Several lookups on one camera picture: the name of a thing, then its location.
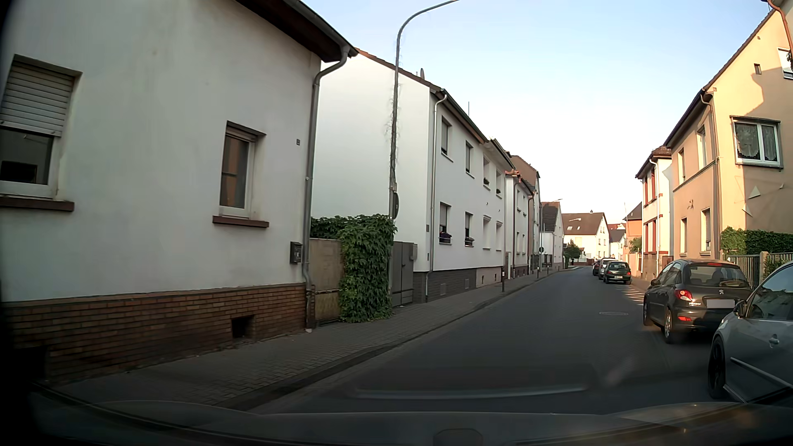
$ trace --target street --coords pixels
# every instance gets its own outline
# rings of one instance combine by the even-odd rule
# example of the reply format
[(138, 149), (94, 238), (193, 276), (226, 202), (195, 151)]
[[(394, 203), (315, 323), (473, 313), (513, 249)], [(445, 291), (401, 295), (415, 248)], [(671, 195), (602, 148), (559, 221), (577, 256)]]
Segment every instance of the street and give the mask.
[(616, 413), (711, 401), (711, 335), (664, 343), (642, 292), (565, 271), (453, 324), (252, 410)]

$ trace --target gutter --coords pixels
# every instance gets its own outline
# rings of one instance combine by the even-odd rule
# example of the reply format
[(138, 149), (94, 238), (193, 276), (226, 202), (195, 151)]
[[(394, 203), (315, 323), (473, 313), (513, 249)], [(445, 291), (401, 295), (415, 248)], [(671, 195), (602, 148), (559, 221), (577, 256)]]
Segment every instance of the gutter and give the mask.
[(305, 195), (303, 197), (303, 279), (305, 280), (305, 326), (307, 329), (311, 328), (309, 310), (313, 295), (313, 285), (311, 281), (311, 273), (308, 270), (308, 243), (311, 237), (311, 197), (312, 189), (314, 186), (314, 153), (316, 151), (316, 115), (319, 112), (320, 105), (320, 80), (331, 74), (333, 71), (338, 70), (347, 63), (347, 56), (350, 54), (351, 46), (344, 45), (341, 47), (341, 60), (334, 63), (330, 67), (325, 68), (314, 76), (314, 83), (311, 90), (311, 113), (308, 120), (308, 155), (306, 156), (305, 164)]

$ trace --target curb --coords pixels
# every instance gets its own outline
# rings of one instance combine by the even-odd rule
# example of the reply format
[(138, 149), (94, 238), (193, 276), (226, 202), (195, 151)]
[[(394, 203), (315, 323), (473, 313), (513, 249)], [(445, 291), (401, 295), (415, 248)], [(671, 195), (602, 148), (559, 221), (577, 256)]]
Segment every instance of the curb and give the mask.
[(457, 321), (459, 319), (462, 319), (470, 315), (471, 313), (476, 313), (477, 311), (482, 310), (483, 308), (490, 306), (498, 302), (499, 300), (506, 298), (507, 296), (515, 294), (521, 290), (528, 288), (529, 286), (534, 285), (535, 283), (543, 280), (545, 277), (548, 276), (539, 277), (534, 282), (527, 283), (526, 285), (523, 286), (519, 286), (514, 290), (509, 290), (503, 293), (499, 293), (497, 296), (477, 304), (476, 306), (473, 307), (472, 310), (460, 314), (459, 316), (456, 316), (450, 319), (449, 321), (445, 321), (442, 324), (436, 325), (421, 333), (406, 336), (402, 339), (395, 340), (388, 344), (378, 345), (370, 348), (364, 348), (363, 350), (344, 356), (343, 358), (339, 358), (335, 361), (331, 361), (330, 363), (321, 365), (319, 367), (315, 367), (303, 373), (294, 375), (290, 378), (282, 379), (281, 381), (277, 381), (267, 386), (260, 387), (256, 390), (251, 390), (246, 394), (241, 394), (240, 396), (234, 398), (229, 398), (225, 401), (215, 404), (214, 406), (224, 407), (226, 409), (248, 411), (257, 406), (261, 406), (262, 404), (275, 401), (280, 397), (286, 396), (287, 394), (291, 394), (294, 391), (310, 386), (313, 383), (326, 379), (350, 367), (353, 367), (369, 359), (372, 359), (375, 356), (382, 355), (383, 353), (386, 353), (387, 351), (393, 348), (399, 347), (400, 345), (405, 344), (411, 340), (414, 340), (418, 337), (424, 336), (430, 332), (433, 332), (446, 325), (449, 325), (454, 321)]

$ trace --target window sill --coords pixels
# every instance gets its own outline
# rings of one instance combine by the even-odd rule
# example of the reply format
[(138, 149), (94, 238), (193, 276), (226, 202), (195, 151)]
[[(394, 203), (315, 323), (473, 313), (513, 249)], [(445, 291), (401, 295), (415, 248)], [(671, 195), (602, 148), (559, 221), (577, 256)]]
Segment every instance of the window sill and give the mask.
[(216, 225), (249, 226), (252, 228), (262, 229), (270, 227), (269, 221), (249, 220), (247, 218), (221, 217), (219, 215), (212, 215), (212, 223), (215, 223)]
[(47, 200), (45, 198), (0, 197), (0, 207), (74, 212), (75, 202), (68, 202), (65, 200)]

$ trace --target green shrub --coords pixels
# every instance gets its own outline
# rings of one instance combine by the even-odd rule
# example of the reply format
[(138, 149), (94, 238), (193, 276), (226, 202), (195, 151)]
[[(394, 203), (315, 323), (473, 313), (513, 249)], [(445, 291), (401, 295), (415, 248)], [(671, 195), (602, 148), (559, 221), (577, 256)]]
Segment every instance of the green shrub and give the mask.
[(390, 317), (389, 258), (397, 227), (387, 215), (311, 219), (311, 236), (342, 241), (339, 319), (365, 322)]

